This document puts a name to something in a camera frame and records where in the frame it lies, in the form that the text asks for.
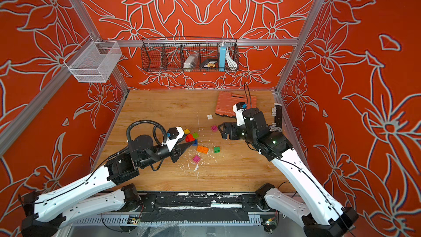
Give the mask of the red lego brick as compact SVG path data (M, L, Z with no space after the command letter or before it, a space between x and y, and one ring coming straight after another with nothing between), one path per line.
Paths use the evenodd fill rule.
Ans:
M186 138L185 138L185 141L186 142L194 142L195 141L195 138L194 138L194 136L192 134L188 134L186 136Z

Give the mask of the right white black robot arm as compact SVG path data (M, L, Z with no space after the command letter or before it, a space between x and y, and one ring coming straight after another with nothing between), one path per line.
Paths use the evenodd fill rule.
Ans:
M255 193L264 208L276 210L300 225L308 237L343 237L358 219L352 207L344 207L313 176L292 143L282 132L282 106L275 104L274 125L268 125L258 108L244 102L233 105L236 120L218 126L223 139L243 140L266 157L293 185L302 202L267 183Z

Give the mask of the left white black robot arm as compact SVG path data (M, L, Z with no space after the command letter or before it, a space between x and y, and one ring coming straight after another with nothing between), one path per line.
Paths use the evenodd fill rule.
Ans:
M25 218L24 237L52 237L59 229L82 218L110 211L136 211L142 200L134 184L140 170L162 164L170 158L177 162L192 146L181 127L166 130L152 120L139 120L126 130L128 144L109 156L92 173L49 193L31 192L21 199Z

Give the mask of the pink lego brick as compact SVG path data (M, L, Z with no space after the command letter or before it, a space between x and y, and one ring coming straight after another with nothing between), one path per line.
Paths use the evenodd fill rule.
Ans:
M201 161L201 158L199 157L199 156L194 156L194 158L193 158L193 161L195 162L195 163L199 163L200 161Z

